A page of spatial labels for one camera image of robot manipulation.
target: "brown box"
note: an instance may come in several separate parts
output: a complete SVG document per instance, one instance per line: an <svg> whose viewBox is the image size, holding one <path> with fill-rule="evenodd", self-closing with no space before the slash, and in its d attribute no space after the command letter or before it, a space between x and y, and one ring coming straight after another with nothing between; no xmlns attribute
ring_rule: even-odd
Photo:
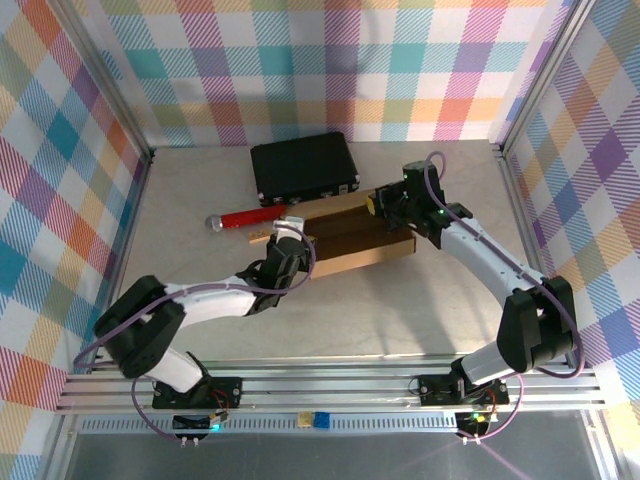
<svg viewBox="0 0 640 480"><path fill-rule="evenodd" d="M312 278L364 267L415 253L409 229L387 232L384 220L366 206L305 221L305 233L316 238L317 262Z"/></svg>

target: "black case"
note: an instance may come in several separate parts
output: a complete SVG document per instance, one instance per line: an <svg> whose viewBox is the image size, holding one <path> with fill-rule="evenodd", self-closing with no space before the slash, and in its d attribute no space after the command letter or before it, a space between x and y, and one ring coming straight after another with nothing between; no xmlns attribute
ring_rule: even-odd
<svg viewBox="0 0 640 480"><path fill-rule="evenodd" d="M360 176L340 132L251 149L260 205L268 207L355 192Z"/></svg>

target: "blue block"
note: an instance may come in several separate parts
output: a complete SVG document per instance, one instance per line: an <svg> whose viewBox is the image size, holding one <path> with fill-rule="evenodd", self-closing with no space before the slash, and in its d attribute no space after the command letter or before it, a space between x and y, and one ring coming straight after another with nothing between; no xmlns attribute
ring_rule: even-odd
<svg viewBox="0 0 640 480"><path fill-rule="evenodd" d="M331 414L326 412L316 412L313 415L313 428L322 428L329 430L331 425Z"/></svg>

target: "yellow object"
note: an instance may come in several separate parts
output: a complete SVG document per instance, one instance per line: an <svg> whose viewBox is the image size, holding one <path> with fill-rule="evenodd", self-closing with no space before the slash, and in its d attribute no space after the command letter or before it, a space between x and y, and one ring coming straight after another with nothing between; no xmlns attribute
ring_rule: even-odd
<svg viewBox="0 0 640 480"><path fill-rule="evenodd" d="M313 412L298 413L298 428L311 428L313 426Z"/></svg>
<svg viewBox="0 0 640 480"><path fill-rule="evenodd" d="M369 213L376 216L376 206L373 204L373 198L367 197L367 208L369 209Z"/></svg>

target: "plaid wall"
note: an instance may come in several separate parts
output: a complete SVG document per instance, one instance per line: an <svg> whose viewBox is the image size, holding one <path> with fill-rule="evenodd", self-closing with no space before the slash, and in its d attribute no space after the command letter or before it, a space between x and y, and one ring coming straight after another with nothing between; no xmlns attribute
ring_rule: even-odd
<svg viewBox="0 0 640 480"><path fill-rule="evenodd" d="M571 10L571 7L575 2L576 0L562 0L562 5L560 6L560 8L558 8L555 14L555 17L553 18L553 22L551 22L551 28L548 29L544 37L544 40L540 45L540 49L538 50L538 53L535 56L535 59L533 60L533 62L531 62L531 65L529 66L529 70L527 71L524 81L521 82L520 86L518 87L518 90L517 90L518 93L516 94L515 100L511 103L509 107L509 113L507 114L505 121L497 125L494 123L494 127L499 127L498 135L495 138L490 138L490 141L500 143L500 144L504 142L504 139L507 136L507 132L509 131L509 128L511 128L511 125L513 125L513 122L518 116L518 112L520 111L522 102L527 97L527 94L529 93L529 89L533 85L533 81L536 75L540 71L540 68L544 65L544 61L546 60L547 55L549 54L549 51L553 46L553 41L558 35L560 27L562 27L562 24L567 18L567 14Z"/></svg>
<svg viewBox="0 0 640 480"><path fill-rule="evenodd" d="M0 479L33 478L142 172L45 0L0 2Z"/></svg>
<svg viewBox="0 0 640 480"><path fill-rule="evenodd" d="M511 163L546 268L573 285L616 437L640 447L640 0L600 0Z"/></svg>
<svg viewBox="0 0 640 480"><path fill-rule="evenodd" d="M156 146L487 138L551 4L76 0Z"/></svg>

